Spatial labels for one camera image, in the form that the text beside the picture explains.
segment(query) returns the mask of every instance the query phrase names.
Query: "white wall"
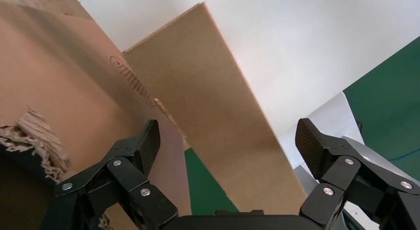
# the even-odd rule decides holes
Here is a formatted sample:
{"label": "white wall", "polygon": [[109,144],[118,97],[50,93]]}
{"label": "white wall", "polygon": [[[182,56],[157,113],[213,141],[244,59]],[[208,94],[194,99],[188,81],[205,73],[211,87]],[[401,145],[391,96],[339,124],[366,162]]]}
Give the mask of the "white wall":
{"label": "white wall", "polygon": [[205,1],[277,136],[420,36],[420,0],[79,0],[124,51]]}

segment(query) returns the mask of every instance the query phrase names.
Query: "flat cardboard panel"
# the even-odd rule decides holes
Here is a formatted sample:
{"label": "flat cardboard panel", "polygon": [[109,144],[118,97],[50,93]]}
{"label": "flat cardboard panel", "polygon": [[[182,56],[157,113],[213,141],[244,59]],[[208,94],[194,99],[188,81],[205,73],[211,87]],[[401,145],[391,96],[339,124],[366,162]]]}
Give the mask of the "flat cardboard panel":
{"label": "flat cardboard panel", "polygon": [[298,213],[305,193],[204,4],[123,57],[240,211]]}
{"label": "flat cardboard panel", "polygon": [[15,123],[29,104],[68,149],[72,170],[82,171],[155,118],[161,148],[149,178],[181,215],[191,213],[180,134],[118,77],[110,58],[123,59],[95,22],[0,2],[0,31],[0,125]]}

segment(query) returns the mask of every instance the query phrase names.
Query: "brown cardboard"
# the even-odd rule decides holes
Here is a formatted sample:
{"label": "brown cardboard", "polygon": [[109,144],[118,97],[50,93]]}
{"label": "brown cardboard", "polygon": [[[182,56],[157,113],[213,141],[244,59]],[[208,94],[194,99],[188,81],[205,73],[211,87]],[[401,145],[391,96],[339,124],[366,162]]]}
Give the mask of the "brown cardboard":
{"label": "brown cardboard", "polygon": [[48,12],[93,20],[77,0],[0,0],[8,3],[42,9]]}
{"label": "brown cardboard", "polygon": [[180,215],[191,214],[182,137],[121,80],[111,59],[123,63],[119,50],[95,22],[0,2],[0,32],[0,125],[16,123],[29,104],[68,150],[71,169],[82,171],[155,118],[161,148],[151,183]]}
{"label": "brown cardboard", "polygon": [[204,4],[123,57],[240,211],[298,213],[305,193]]}

